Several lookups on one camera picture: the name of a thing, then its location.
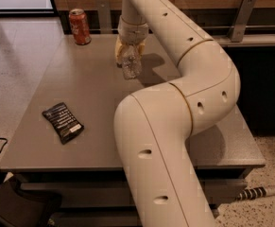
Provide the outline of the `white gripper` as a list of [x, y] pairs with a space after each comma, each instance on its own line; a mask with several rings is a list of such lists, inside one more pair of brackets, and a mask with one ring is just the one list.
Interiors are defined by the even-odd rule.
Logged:
[[117, 65], [122, 64], [122, 52], [127, 44], [137, 44], [139, 56], [143, 55], [146, 46], [144, 40], [148, 35], [148, 25], [143, 17], [122, 15], [118, 25], [118, 35], [114, 49]]

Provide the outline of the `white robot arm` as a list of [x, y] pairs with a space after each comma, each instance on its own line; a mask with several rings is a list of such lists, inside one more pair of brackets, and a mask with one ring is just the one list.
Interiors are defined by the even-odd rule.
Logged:
[[123, 0], [140, 15], [180, 76], [125, 97], [114, 116], [116, 146], [143, 227], [215, 227], [185, 147], [235, 106], [240, 78], [222, 47], [168, 0]]

